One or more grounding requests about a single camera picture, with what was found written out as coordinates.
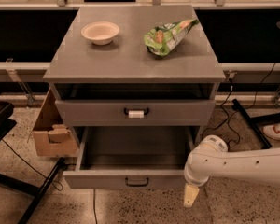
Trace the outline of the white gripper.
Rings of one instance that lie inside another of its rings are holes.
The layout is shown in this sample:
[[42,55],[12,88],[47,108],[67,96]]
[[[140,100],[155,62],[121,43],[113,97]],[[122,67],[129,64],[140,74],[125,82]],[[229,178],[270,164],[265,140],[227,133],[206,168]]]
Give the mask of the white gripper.
[[198,187],[203,186],[209,180],[209,177],[199,177],[198,175],[194,175],[193,173],[189,173],[187,171],[184,171],[184,177],[188,182],[184,188],[184,206],[191,208],[200,192]]

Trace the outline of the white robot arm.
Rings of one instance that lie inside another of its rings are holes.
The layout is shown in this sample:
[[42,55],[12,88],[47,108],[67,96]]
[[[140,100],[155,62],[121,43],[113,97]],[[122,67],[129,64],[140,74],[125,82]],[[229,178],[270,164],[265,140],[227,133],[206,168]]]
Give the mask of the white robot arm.
[[184,167],[184,206],[193,206],[199,187],[211,176],[239,179],[280,188],[280,148],[229,152],[216,135],[190,146]]

